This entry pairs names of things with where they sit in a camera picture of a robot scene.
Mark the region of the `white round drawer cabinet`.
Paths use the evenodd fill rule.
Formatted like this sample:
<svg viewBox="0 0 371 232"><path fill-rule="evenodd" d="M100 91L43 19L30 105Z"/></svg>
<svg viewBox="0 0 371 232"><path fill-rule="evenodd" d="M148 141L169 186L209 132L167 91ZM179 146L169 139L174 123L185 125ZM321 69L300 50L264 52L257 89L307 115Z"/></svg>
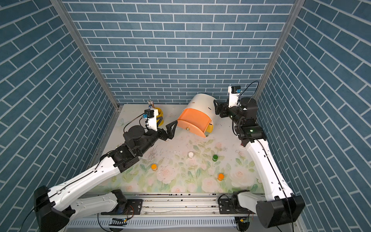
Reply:
<svg viewBox="0 0 371 232"><path fill-rule="evenodd" d="M217 120L216 118L217 115L215 114L215 108L214 108L214 100L215 100L214 97L207 95L207 94L200 93L200 94L195 95L192 98L190 103L187 105L186 109L193 108L193 109L197 109L199 111L204 112L206 115L208 115L211 118L214 124Z"/></svg>

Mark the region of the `pink orange top drawer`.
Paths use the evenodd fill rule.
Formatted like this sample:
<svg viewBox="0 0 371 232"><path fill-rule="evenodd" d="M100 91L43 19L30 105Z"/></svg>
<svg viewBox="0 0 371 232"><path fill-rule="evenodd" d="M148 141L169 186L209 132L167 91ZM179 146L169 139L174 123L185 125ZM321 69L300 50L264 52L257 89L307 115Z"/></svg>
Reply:
<svg viewBox="0 0 371 232"><path fill-rule="evenodd" d="M213 124L211 118L204 112L193 108L185 109L178 118L178 127L181 127L199 137L205 138L205 130Z"/></svg>

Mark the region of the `yellow drawer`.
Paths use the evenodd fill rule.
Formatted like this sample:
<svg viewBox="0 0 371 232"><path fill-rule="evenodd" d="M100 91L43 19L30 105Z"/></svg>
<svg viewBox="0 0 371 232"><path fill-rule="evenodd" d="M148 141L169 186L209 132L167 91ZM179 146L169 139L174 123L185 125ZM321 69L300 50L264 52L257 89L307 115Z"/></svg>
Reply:
<svg viewBox="0 0 371 232"><path fill-rule="evenodd" d="M205 130L205 133L204 133L205 136L208 137L212 133L213 129L214 129L214 125L209 124L208 127Z"/></svg>

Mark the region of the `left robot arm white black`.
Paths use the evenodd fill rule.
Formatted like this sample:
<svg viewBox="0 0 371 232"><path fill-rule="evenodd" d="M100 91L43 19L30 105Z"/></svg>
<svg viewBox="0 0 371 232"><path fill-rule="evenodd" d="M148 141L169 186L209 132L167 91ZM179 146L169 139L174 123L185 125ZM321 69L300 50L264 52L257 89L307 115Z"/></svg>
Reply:
<svg viewBox="0 0 371 232"><path fill-rule="evenodd" d="M157 140L173 139L177 121L166 129L148 129L136 125L123 134L125 142L103 155L98 164L59 185L39 187L34 192L34 211L42 232L59 232L71 220L93 214L123 215L129 212L128 200L119 189L96 197L82 195L136 164Z"/></svg>

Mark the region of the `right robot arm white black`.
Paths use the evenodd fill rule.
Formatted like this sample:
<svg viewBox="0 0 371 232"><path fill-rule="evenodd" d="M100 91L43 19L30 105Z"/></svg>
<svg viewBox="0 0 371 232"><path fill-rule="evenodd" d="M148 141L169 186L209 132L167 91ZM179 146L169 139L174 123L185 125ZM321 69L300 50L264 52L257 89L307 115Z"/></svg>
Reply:
<svg viewBox="0 0 371 232"><path fill-rule="evenodd" d="M257 123L256 100L244 97L237 100L235 106L214 100L214 107L216 115L232 120L232 130L251 155L264 189L264 195L250 190L233 192L234 211L255 213L264 228L294 224L304 210L305 202L289 187L272 157L267 137Z"/></svg>

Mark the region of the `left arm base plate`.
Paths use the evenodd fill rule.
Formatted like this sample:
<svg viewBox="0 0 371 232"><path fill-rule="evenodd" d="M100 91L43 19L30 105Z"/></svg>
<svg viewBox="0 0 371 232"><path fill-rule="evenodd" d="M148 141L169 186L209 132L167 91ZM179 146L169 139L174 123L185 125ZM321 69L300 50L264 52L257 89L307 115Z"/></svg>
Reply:
<svg viewBox="0 0 371 232"><path fill-rule="evenodd" d="M142 199L128 199L126 203L118 203L113 210L102 212L101 215L139 215L142 210L142 205Z"/></svg>

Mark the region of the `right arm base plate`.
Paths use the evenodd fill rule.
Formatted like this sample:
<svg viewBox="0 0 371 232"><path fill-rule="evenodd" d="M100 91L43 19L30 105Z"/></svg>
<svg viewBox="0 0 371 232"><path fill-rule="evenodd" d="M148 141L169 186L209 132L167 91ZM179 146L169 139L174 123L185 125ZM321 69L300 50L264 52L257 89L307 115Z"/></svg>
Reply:
<svg viewBox="0 0 371 232"><path fill-rule="evenodd" d="M220 214L252 214L247 208L241 207L236 200L222 198L217 200Z"/></svg>

